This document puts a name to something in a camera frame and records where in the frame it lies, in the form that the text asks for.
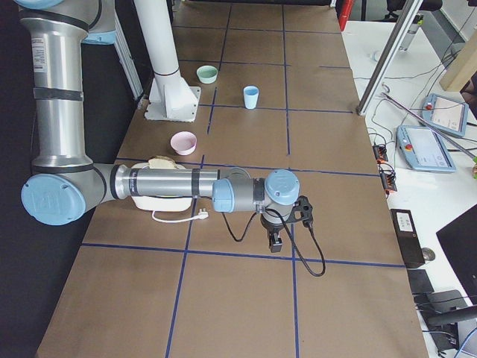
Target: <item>red object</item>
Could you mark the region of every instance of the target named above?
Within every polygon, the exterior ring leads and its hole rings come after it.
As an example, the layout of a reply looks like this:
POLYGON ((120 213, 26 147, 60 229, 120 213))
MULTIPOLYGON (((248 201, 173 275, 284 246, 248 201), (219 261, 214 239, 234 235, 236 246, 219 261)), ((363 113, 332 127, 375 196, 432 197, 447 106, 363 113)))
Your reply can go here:
POLYGON ((344 31, 346 27, 346 23, 350 17, 351 9, 353 9, 353 5, 355 0, 344 0, 343 7, 341 8, 340 17, 338 19, 338 23, 340 24, 340 30, 344 31))

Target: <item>blue cable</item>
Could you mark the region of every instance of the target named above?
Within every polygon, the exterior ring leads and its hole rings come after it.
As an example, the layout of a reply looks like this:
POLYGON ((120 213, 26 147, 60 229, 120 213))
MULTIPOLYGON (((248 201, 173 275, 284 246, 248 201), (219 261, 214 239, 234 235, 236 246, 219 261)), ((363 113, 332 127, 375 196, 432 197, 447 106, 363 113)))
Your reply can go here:
POLYGON ((473 334, 474 334, 475 332, 477 332, 477 327, 474 328, 469 334, 467 334, 467 337, 465 337, 465 340, 462 342, 461 347, 459 348, 459 350, 457 351, 457 353, 454 355, 454 358, 457 358, 457 356, 460 354, 460 352, 462 352, 462 350, 464 349, 465 344, 466 344, 467 341, 473 336, 473 334))

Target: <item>cup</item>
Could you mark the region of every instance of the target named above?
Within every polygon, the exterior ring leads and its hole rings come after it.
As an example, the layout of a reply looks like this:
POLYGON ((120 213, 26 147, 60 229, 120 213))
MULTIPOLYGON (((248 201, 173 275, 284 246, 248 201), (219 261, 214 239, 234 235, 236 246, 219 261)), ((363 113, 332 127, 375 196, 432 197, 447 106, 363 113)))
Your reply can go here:
POLYGON ((203 84, 212 84, 217 79, 218 70, 214 66, 202 66, 197 69, 197 77, 203 84))
POLYGON ((246 86, 244 88, 244 103, 245 108, 252 110, 256 107, 256 102, 259 100, 259 88, 255 86, 246 86))
POLYGON ((171 147, 179 155, 191 154, 196 145, 197 137, 191 132, 179 132, 171 138, 171 147))

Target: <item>bowl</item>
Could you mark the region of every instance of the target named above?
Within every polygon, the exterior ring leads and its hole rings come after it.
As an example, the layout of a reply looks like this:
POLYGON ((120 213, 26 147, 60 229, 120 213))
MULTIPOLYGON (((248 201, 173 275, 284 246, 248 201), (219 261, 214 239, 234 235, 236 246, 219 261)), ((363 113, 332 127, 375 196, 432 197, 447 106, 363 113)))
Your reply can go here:
POLYGON ((218 70, 214 66, 202 66, 197 69, 197 77, 203 84, 212 84, 217 79, 218 70))
POLYGON ((191 132, 179 132, 172 136, 171 147, 179 155, 189 155, 195 150, 197 137, 191 132))

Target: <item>blue tablet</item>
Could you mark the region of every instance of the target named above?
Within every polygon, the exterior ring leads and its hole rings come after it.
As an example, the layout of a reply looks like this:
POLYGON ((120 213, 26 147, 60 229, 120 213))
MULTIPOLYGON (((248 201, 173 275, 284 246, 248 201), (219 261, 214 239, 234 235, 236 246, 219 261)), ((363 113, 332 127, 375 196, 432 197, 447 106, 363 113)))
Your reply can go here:
POLYGON ((432 93, 424 100, 423 119, 446 134, 465 135, 469 105, 432 93))
POLYGON ((406 162, 422 172, 455 172, 456 167, 441 136, 427 127, 400 125, 396 132, 406 162))

